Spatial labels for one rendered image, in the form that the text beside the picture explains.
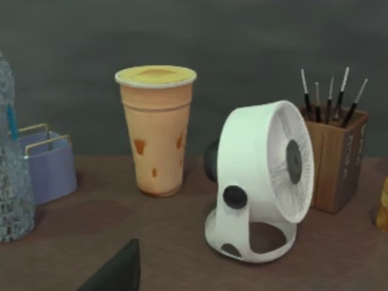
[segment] desk fan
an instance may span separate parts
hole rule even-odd
[[[307,127],[288,101],[235,109],[219,141],[204,155],[204,170],[218,183],[217,207],[207,217],[208,244],[223,255],[250,263],[283,256],[295,242],[296,225],[310,207],[314,163]],[[280,248],[255,253],[249,222],[283,232]],[[233,246],[240,256],[224,250]]]

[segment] table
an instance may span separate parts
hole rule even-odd
[[[79,189],[38,207],[34,231],[0,246],[0,289],[76,290],[127,241],[139,238],[142,291],[388,290],[388,235],[368,214],[388,159],[365,159],[358,194],[345,208],[337,215],[310,210],[293,249],[259,266],[207,246],[204,221],[215,206],[216,185],[201,163],[188,159],[177,195],[153,199],[138,192],[131,157],[77,156]]]

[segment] clear bottle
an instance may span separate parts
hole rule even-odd
[[[388,233],[388,176],[384,182],[383,191],[381,193],[376,217],[376,226],[383,232]]]
[[[0,243],[22,238],[34,227],[35,203],[14,103],[12,71],[0,52]]]

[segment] white fan housing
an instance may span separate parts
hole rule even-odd
[[[264,263],[283,256],[312,199],[312,145],[297,107],[288,101],[235,109],[222,129],[217,154],[217,207],[206,219],[206,240],[232,258]],[[255,253],[249,222],[280,229],[286,244]],[[241,256],[222,249],[230,244]]]

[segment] gray wall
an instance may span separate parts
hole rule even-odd
[[[195,69],[187,151],[200,153],[235,107],[303,101],[299,69],[350,102],[369,78],[368,155],[387,155],[388,2],[362,0],[1,0],[0,50],[17,82],[19,126],[50,123],[76,153],[128,153],[114,73]]]

